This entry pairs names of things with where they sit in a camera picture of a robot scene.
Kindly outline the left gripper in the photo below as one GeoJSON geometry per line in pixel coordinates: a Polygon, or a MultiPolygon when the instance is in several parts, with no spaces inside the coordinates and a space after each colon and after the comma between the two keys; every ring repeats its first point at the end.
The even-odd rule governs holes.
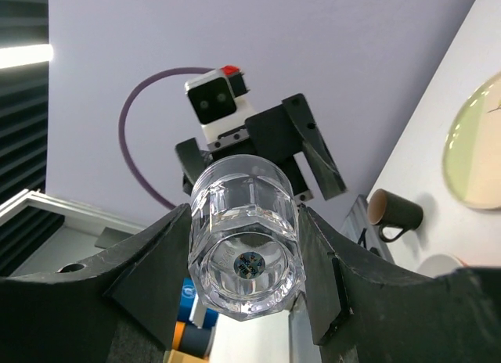
{"type": "Polygon", "coordinates": [[[284,99],[287,116],[254,116],[238,130],[229,131],[218,141],[198,146],[195,138],[180,142],[175,153],[181,165],[182,190],[190,195],[197,179],[216,160],[250,154],[277,165],[289,179],[297,201],[313,199],[312,191],[294,159],[303,152],[324,199],[332,199],[347,191],[341,173],[328,150],[319,126],[303,94],[284,99]]]}

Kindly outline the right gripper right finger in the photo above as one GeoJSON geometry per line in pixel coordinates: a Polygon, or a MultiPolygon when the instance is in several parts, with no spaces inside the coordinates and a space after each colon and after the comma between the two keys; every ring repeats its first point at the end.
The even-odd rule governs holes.
{"type": "Polygon", "coordinates": [[[497,362],[500,271],[465,267],[435,279],[352,242],[299,209],[313,342],[324,362],[497,362]]]}

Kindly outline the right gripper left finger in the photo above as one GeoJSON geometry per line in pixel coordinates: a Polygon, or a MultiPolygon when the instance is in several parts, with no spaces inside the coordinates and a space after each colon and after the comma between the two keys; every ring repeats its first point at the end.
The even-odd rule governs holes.
{"type": "Polygon", "coordinates": [[[187,275],[191,212],[55,272],[1,280],[4,362],[161,362],[187,275]]]}

